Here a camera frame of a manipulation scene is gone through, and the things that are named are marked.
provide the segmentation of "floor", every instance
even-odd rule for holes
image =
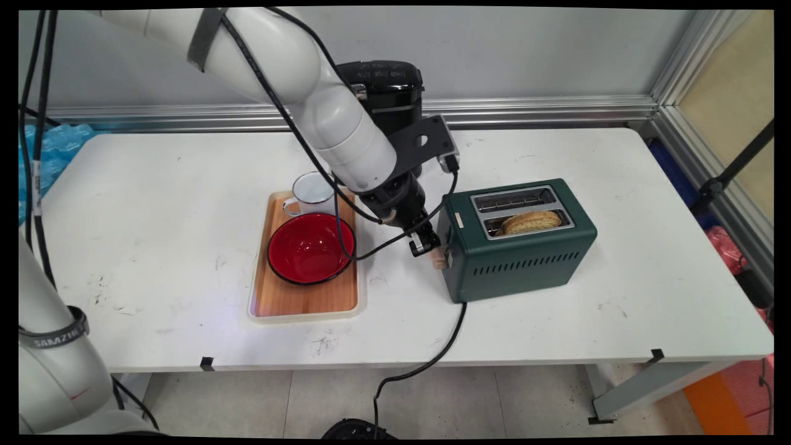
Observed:
[[[379,381],[404,371],[163,373],[144,402],[170,435],[319,439],[343,418],[373,421]],[[703,434],[683,391],[614,424],[588,423],[591,399],[582,366],[437,367],[387,384],[379,418],[399,439]]]

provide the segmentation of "wall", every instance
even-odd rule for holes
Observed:
[[[679,103],[728,165],[774,117],[774,11],[755,11],[719,48]],[[774,140],[736,176],[774,223]]]
[[[482,6],[296,8],[337,62],[403,59],[428,98],[647,94],[692,11]],[[36,11],[19,16],[19,90]],[[35,103],[37,83],[32,99]],[[62,11],[52,107],[245,104],[166,49]]]

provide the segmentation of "red bowl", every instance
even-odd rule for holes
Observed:
[[[357,239],[342,219],[341,233],[346,251],[354,254]],[[272,234],[267,259],[277,276],[300,285],[332,280],[351,263],[341,250],[335,216],[326,213],[308,213],[286,221]]]

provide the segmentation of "black coffee maker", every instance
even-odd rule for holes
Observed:
[[[371,60],[338,65],[362,107],[385,136],[422,118],[423,77],[411,63]],[[422,166],[412,169],[419,177]]]

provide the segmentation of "toaster slot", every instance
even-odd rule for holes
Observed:
[[[483,220],[483,226],[486,228],[486,235],[490,239],[512,238],[512,237],[520,237],[520,236],[524,236],[524,235],[542,234],[544,232],[549,232],[549,231],[552,231],[552,230],[561,230],[561,229],[565,229],[565,228],[573,226],[573,224],[571,223],[571,220],[569,219],[568,215],[562,209],[552,209],[552,210],[549,210],[549,211],[555,213],[560,218],[560,221],[561,221],[560,222],[560,226],[550,227],[550,228],[547,228],[547,229],[532,230],[532,231],[524,232],[524,233],[521,233],[521,234],[509,234],[509,235],[506,235],[506,234],[500,232],[500,230],[502,229],[502,223],[504,223],[506,221],[506,219],[511,218],[510,216],[501,216],[501,217],[498,217],[498,218],[484,219]]]
[[[510,210],[520,207],[554,203],[554,193],[548,187],[528,188],[515,192],[500,192],[473,198],[478,213]]]

